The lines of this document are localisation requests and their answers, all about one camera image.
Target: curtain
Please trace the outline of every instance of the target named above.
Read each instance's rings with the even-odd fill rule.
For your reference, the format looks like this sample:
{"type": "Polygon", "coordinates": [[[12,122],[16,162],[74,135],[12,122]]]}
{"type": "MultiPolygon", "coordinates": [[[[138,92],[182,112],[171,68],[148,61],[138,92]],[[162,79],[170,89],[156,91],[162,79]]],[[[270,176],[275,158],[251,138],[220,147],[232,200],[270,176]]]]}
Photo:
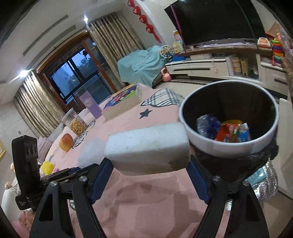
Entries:
{"type": "Polygon", "coordinates": [[[18,89],[14,103],[24,121],[38,137],[48,137],[64,116],[62,109],[33,71],[18,89]]]}
{"type": "Polygon", "coordinates": [[[113,73],[123,85],[118,73],[117,61],[136,50],[144,49],[140,39],[126,25],[111,13],[86,25],[113,73]]]}

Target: picture frame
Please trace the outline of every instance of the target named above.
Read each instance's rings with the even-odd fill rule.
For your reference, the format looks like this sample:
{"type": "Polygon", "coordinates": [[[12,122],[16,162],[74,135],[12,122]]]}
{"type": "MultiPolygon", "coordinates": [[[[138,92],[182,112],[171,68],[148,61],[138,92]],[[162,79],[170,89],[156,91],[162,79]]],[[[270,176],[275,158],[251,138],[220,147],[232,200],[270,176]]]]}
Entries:
{"type": "Polygon", "coordinates": [[[5,153],[6,153],[6,150],[4,149],[4,146],[2,145],[2,143],[0,141],[0,160],[5,155],[5,153]]]}

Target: cardboard box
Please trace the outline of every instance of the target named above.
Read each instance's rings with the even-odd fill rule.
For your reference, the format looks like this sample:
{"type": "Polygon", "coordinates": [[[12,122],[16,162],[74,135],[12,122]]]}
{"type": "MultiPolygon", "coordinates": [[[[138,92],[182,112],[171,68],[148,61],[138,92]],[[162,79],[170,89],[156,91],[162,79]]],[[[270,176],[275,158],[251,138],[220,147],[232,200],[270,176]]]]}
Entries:
{"type": "Polygon", "coordinates": [[[131,84],[109,98],[102,115],[107,121],[111,120],[138,105],[141,99],[142,92],[138,83],[131,84]]]}

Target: metal screw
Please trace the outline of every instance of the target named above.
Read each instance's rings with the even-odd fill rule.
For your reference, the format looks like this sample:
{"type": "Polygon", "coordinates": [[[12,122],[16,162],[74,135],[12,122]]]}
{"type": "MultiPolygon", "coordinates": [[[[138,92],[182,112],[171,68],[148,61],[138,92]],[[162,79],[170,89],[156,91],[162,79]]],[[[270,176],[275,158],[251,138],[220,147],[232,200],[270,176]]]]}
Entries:
{"type": "Polygon", "coordinates": [[[244,181],[242,182],[242,184],[243,184],[244,186],[249,186],[249,185],[250,185],[250,183],[249,183],[248,181],[246,181],[246,180],[244,180],[244,181]]]}
{"type": "Polygon", "coordinates": [[[52,181],[52,182],[50,183],[50,185],[51,185],[52,187],[56,186],[57,184],[58,184],[57,181],[52,181]]]}
{"type": "Polygon", "coordinates": [[[79,178],[79,181],[81,181],[81,182],[84,182],[84,181],[86,181],[88,178],[86,177],[86,176],[81,176],[80,178],[79,178]]]}
{"type": "Polygon", "coordinates": [[[215,180],[216,182],[221,181],[221,177],[218,175],[213,176],[213,180],[215,180]]]}

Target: flat screen tv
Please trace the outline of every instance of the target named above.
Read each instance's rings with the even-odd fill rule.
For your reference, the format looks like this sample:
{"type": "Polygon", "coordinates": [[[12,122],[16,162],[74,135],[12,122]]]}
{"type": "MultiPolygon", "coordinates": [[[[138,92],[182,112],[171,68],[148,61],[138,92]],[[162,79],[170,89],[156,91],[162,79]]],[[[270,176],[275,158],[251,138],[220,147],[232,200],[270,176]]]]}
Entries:
{"type": "MultiPolygon", "coordinates": [[[[250,0],[178,0],[172,6],[185,45],[265,37],[263,24],[250,0]]],[[[179,30],[171,7],[165,12],[179,30]]]]}

